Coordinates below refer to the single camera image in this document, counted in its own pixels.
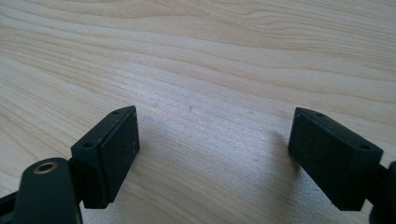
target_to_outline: mounting hole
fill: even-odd
[[[55,170],[56,167],[58,167],[58,163],[56,163],[55,161],[49,161],[37,166],[34,172],[37,175],[43,175]]]
[[[93,143],[86,143],[86,144],[84,144],[83,146],[84,146],[84,147],[92,147],[92,146],[93,146]]]
[[[366,145],[360,145],[360,147],[363,148],[363,149],[370,149],[370,147],[366,146]]]

